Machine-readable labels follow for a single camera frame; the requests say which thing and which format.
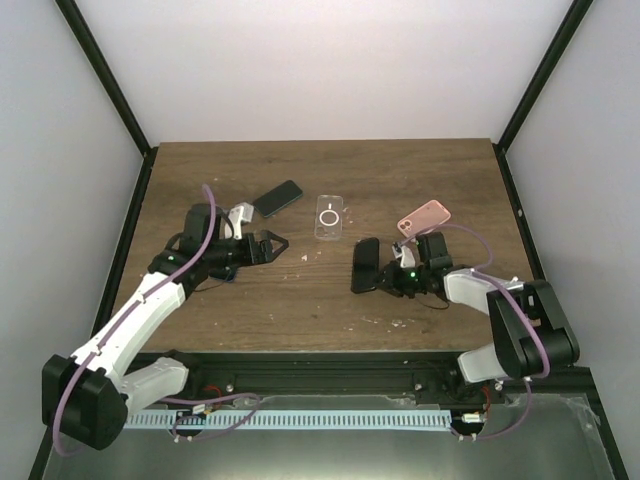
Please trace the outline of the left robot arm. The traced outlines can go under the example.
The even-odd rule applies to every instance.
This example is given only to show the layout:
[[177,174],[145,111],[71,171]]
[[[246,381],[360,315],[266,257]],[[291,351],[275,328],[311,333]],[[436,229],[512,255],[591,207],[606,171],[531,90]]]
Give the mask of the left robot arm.
[[156,255],[129,300],[71,356],[52,356],[42,370],[42,419],[56,447],[67,435],[96,450],[111,445],[130,416],[159,402],[196,402],[204,392],[200,363],[171,350],[137,371],[131,363],[151,335],[210,278],[229,282],[242,267],[273,262],[287,239],[244,233],[252,208],[196,204],[181,232]]

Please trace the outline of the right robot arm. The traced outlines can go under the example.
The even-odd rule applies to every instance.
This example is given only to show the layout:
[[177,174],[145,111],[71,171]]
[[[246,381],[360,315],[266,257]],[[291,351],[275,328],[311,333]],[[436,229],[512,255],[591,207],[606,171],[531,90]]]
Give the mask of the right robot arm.
[[492,342],[458,356],[458,368],[444,378],[447,396],[472,399],[485,381],[546,378],[574,365],[580,347],[552,285],[545,280],[500,279],[481,266],[456,265],[440,232],[392,246],[394,259],[373,267],[373,287],[397,298],[432,294],[469,307],[489,319]]

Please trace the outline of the blue-edged dark phone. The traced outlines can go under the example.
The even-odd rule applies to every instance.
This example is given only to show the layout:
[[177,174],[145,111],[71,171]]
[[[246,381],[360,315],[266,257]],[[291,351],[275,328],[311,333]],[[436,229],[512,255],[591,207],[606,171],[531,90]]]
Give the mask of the blue-edged dark phone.
[[259,196],[252,205],[262,217],[269,218],[302,196],[302,189],[293,180],[286,180]]

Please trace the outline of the clear phone case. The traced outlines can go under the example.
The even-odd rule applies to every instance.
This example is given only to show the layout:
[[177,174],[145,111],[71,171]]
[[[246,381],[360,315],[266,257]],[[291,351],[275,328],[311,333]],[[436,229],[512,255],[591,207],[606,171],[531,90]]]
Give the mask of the clear phone case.
[[342,237],[343,198],[320,195],[316,202],[314,236],[318,240],[337,241]]

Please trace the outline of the pink phone case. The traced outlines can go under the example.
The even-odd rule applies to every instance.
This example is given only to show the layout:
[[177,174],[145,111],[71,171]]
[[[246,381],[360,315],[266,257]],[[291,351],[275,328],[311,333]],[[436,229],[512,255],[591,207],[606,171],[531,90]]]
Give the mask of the pink phone case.
[[446,223],[451,218],[450,211],[438,200],[430,200],[400,219],[396,226],[399,232],[409,238],[423,230]]

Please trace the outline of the black aluminium frame rail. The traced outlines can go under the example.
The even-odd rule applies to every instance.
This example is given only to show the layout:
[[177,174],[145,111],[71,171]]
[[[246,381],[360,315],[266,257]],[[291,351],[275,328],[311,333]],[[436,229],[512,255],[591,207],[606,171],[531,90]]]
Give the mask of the black aluminium frame rail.
[[189,368],[186,387],[178,394],[184,399],[244,392],[262,397],[384,395],[462,406],[502,396],[492,381],[465,383],[455,351],[174,354]]

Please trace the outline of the left black frame post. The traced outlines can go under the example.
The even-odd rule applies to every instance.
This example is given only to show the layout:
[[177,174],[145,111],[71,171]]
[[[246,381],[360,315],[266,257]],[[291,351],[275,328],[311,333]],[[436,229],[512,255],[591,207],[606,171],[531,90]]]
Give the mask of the left black frame post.
[[77,2],[73,0],[55,0],[55,4],[95,72],[136,148],[143,157],[149,156],[152,147]]

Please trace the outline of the black frame post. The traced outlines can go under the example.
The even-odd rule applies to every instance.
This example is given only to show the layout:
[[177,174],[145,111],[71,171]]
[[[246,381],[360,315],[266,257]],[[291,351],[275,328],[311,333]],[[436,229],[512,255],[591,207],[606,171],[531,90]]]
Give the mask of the black frame post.
[[77,2],[73,0],[55,0],[55,4],[95,72],[136,148],[143,157],[149,156],[152,147]]
[[574,0],[571,2],[496,143],[501,151],[507,152],[513,144],[592,4],[593,0]]

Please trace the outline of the right black frame post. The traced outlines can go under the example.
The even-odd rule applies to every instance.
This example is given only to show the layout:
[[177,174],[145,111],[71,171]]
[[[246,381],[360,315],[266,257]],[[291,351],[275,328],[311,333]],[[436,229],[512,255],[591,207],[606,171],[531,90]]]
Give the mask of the right black frame post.
[[496,143],[501,151],[507,152],[513,144],[592,4],[593,0],[574,0],[571,2]]

